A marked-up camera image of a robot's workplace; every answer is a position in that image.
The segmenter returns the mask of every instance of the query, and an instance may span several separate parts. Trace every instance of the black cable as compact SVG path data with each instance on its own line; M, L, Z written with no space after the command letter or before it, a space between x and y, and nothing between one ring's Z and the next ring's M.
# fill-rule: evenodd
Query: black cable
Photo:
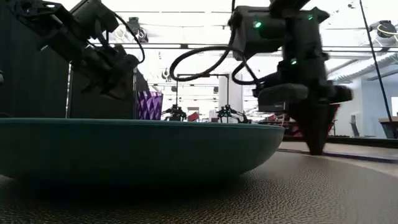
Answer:
M391 113L390 113L390 108L389 108L389 106L388 106L388 100L387 100L387 96L386 96L386 91L385 91L385 89L384 89L383 81L381 80L379 64L378 64L377 59L376 59L376 53L375 53L375 51L374 51L371 33L370 33L369 29L368 29L368 22L367 22L367 20L366 20L365 11L364 11L363 5L362 5L362 0L359 0L359 5L361 5L362 17L363 17L363 21L364 21L364 23L365 23L366 33L368 34L369 44L370 44L371 50L372 50L372 56L373 56L373 60L374 60L374 66L375 66L375 68L376 68L377 76L379 77L379 83L380 83L381 92L382 92L383 98L384 98L384 104L385 104L385 106L386 106L386 111L387 111L387 115L388 115L388 120L392 123L392 117L391 117ZM393 134L394 134L394 139L396 139L396 138L397 138L396 130L393 131Z
M144 48L143 48L142 45L141 45L141 42L140 42L140 41L138 40L138 38L134 35L134 32L131 30L131 28L129 27L129 25L127 24L127 22L124 21L124 19L123 19L121 16L117 15L116 13L114 13L114 15L116 16L116 18L119 19L120 22L123 23L123 25L126 27L126 29L129 31L129 33L130 33L130 34L132 35L132 37L134 38L134 40L137 42L137 44L138 44L138 46L139 46L139 48L140 48L140 50L141 50L141 53L142 53L142 59L141 59L141 61L140 61L139 63L144 62L144 60L145 60L145 52L144 52Z
M234 10L235 10L235 0L232 0L232 5L231 5L231 13L232 14L233 14ZM231 37L229 37L228 45L224 46L225 47L223 49L223 50L225 50L224 53L222 54L220 59L218 59L218 61L214 65L212 65L210 68L206 69L204 72L193 74L192 76L187 77L187 78L176 77L174 75L174 69L173 69L173 71L171 71L171 69L170 69L170 77L172 79L174 79L175 81L178 81L178 82L187 82L187 81L192 81L192 80L207 76L209 73L214 71L219 65L221 65L221 63L223 63L224 60L227 58L229 52L231 51L230 48L228 48L228 47L232 46L232 43L234 42L234 39L235 39L235 33L236 33L236 29L233 26L231 26ZM178 63L180 63L182 60L186 59L187 57L189 57L191 55L194 55L194 54L197 54L199 52L204 52L205 51L205 50L201 50L201 51L197 51L197 50L200 50L200 49L194 49L194 50L191 50L191 51L186 52L184 54L181 54L177 58L177 59L180 60Z
M253 78L252 81L242 81L242 80L238 80L236 78L236 75L238 74L238 72L240 70L242 70L242 68L244 67L244 62L240 63L232 72L231 77L232 77L232 81L234 81L236 84L238 85L256 85L257 87L260 86L260 83L264 82L267 78L267 75L261 78L258 78L256 76L253 76L252 74L250 74Z
M229 46L210 46L210 47L202 47L202 48L193 49L193 50L190 50L189 52L186 52L186 53L184 53L184 54L181 54L181 55L180 55L179 57L177 57L177 58L174 60L174 62L171 64L171 66L170 66L170 68L169 68L170 76L171 76L174 80L176 80L176 77L174 76L174 70L175 70L175 68L177 67L177 65L178 65L182 60L188 58L189 56L195 55L195 54L197 54L197 53L206 52L206 51L211 51L211 50L225 50L225 51L228 51L228 52L229 52L229 51L233 51L233 52L236 52L237 54L239 54L239 56L241 56L242 59L243 59L241 65L243 65L243 66L246 68L246 70L250 73L250 75L251 75L251 76L253 77L253 79L254 79L254 81L250 81L250 82L254 82L254 83L257 84L257 85L260 85L259 80L257 79L257 77L255 76L254 72L253 72L253 71L251 70L251 68L249 67L248 62L247 62L247 60L246 60L246 58L245 58L243 52L242 52L241 50L239 50L239 49L236 49L236 48L234 48L234 47L229 47ZM197 78L197 77L191 76L191 77L186 78L186 80L187 80L187 81L190 81L190 80L194 80L194 79L196 79L196 78Z

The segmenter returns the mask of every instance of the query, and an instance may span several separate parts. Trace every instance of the wall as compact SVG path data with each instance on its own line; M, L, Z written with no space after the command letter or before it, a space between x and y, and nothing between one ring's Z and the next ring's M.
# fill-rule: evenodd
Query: wall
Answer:
M383 84L390 113L392 113L391 98L398 96L398 82L386 82L384 80ZM355 114L359 136L386 138L384 130L379 123L379 118L387 118L388 116L378 80L366 81L357 78L353 80L352 84L347 86L353 90L354 99L341 104L336 115L336 134L353 137L349 122L351 121L351 115Z
M390 113L392 113L391 98L398 96L398 83L383 82L384 89L389 104ZM362 81L363 91L363 114L364 114L364 134L385 138L384 130L379 123L379 118L388 118L386 106L382 96L380 83L376 81Z
M353 90L354 99L352 101L344 102L340 105L337 111L335 123L336 134L353 137L353 130L350 125L351 115L356 115L356 126L359 131L359 135L363 136L363 97L362 97L362 86L361 80L355 79L352 84L346 85Z
M392 115L397 116L398 115L398 97L393 97L391 99L392 103Z

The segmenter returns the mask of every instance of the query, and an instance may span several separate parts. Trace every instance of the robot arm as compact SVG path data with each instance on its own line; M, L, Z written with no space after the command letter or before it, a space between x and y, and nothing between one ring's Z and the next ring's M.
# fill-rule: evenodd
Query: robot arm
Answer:
M187 114L178 105L173 105L171 108L162 112L163 114L169 113L170 116L166 117L165 121L184 121L187 118Z
M170 66L170 76L181 82L204 77L212 72L233 51L242 63L231 74L238 85L255 85L253 96L258 99L259 111L268 112L270 106L283 103L287 114L298 123L311 154L320 155L326 143L329 114L333 103L352 100L351 90L335 86L327 80L319 23L329 18L325 11L301 8L310 0L271 0L269 7L233 5L228 25L231 37L228 46L194 49L179 56ZM247 60L258 53L276 52L282 47L282 61L277 72L258 78ZM223 56L205 72L181 79L175 77L175 67L185 58L205 51L225 50ZM246 68L252 81L238 80L235 76Z
M223 122L223 118L233 118L238 121L238 123L244 123L244 124L251 124L251 120L248 119L248 117L241 112L238 112L234 109L231 108L231 105L225 105L221 107L221 110L217 111L217 117L220 119L221 123Z
M121 18L100 0L82 0L71 11L55 2L6 1L15 17L42 38L38 49L50 47L89 79L86 90L97 88L114 99L130 99L129 85L141 62L122 45L111 47L103 36L103 32L113 32ZM98 39L101 46L89 43L91 38Z

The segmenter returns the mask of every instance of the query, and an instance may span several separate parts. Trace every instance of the black curtain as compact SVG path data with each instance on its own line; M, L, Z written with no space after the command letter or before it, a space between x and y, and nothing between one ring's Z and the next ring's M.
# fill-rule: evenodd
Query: black curtain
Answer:
M137 70L136 90L148 91L148 83L142 73ZM70 87L69 118L95 119L131 119L132 104L120 100L112 100L96 93L81 94L81 90L88 84L82 74L73 72Z
M39 37L0 1L0 112L15 117L64 118L69 65L53 50L37 51Z

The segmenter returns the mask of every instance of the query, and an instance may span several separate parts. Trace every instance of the black mat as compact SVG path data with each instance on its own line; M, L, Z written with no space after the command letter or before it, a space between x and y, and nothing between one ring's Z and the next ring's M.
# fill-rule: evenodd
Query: black mat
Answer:
M380 172L285 152L230 183L174 190L34 190L0 177L0 223L398 223L397 186Z

